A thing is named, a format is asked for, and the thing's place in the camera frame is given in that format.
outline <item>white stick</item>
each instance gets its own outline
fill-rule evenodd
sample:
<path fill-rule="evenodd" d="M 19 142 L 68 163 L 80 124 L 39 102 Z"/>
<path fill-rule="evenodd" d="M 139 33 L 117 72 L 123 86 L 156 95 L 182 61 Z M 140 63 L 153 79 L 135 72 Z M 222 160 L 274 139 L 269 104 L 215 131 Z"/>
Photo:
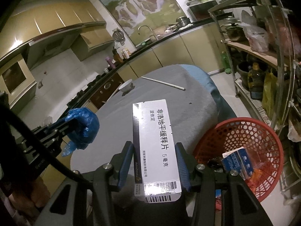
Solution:
<path fill-rule="evenodd" d="M 119 85 L 119 87 L 117 87 L 117 89 L 112 93 L 112 95 L 108 98 L 107 102 L 109 101 L 109 99 L 111 97 L 113 97 L 115 95 L 115 93 L 118 91 L 118 88 L 120 88 L 120 86 L 122 85 L 122 83 Z"/>
<path fill-rule="evenodd" d="M 173 85 L 173 84 L 170 84 L 170 83 L 167 83 L 167 82 L 158 81 L 158 80 L 147 78 L 147 77 L 144 77 L 144 76 L 142 76 L 141 78 L 144 78 L 144 79 L 147 79 L 147 80 L 150 80 L 150 81 L 153 81 L 153 82 L 162 83 L 164 85 L 167 85 L 167 86 L 170 86 L 170 87 L 174 87 L 174 88 L 177 88 L 177 89 L 180 89 L 180 90 L 183 90 L 183 91 L 186 90 L 184 87 L 179 87 L 177 85 Z"/>

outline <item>white bowl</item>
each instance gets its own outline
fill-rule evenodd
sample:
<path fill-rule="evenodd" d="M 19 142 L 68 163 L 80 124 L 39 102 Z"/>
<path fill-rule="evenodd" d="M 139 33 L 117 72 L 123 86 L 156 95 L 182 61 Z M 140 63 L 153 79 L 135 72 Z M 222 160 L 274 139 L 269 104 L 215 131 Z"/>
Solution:
<path fill-rule="evenodd" d="M 132 79 L 130 80 L 127 80 L 125 83 L 123 83 L 119 88 L 118 90 L 120 90 L 121 92 L 128 92 L 132 86 L 133 86 L 133 83 L 132 83 Z"/>

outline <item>gray tablecloth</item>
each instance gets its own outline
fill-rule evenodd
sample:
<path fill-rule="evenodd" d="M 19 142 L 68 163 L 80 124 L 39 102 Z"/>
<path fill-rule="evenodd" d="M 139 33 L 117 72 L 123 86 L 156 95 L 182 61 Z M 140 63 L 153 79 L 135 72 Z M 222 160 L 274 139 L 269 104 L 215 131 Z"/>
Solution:
<path fill-rule="evenodd" d="M 218 112 L 211 94 L 180 65 L 163 67 L 145 76 L 185 87 L 186 91 L 142 78 L 133 81 L 132 91 L 126 95 L 118 92 L 96 113 L 99 132 L 85 150 L 74 151 L 71 169 L 93 171 L 120 153 L 126 141 L 133 141 L 133 103 L 166 99 L 174 142 L 182 142 L 189 153 L 203 134 L 217 124 Z M 133 162 L 128 174 L 122 191 L 113 195 L 113 200 L 123 206 L 134 199 Z"/>

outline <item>range hood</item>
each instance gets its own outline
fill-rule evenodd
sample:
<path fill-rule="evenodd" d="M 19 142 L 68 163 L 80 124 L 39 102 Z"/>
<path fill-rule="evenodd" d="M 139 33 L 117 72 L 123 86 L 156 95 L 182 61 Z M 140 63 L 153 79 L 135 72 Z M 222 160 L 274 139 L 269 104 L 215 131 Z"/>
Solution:
<path fill-rule="evenodd" d="M 28 42 L 24 59 L 31 70 L 53 56 L 69 49 L 84 28 L 102 26 L 106 22 L 89 22 L 66 26 L 41 34 Z"/>

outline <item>white floor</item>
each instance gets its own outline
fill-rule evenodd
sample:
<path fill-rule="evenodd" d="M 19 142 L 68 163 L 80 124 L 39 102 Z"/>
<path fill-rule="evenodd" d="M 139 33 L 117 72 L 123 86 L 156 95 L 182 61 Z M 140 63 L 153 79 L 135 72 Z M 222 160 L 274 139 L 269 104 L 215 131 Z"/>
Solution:
<path fill-rule="evenodd" d="M 240 98 L 235 97 L 232 75 L 225 72 L 211 77 L 220 94 L 231 106 L 237 117 L 251 117 Z M 270 195 L 261 202 L 274 226 L 288 226 L 294 218 L 299 204 L 283 205 L 284 196 L 280 193 L 280 184 L 276 185 Z"/>

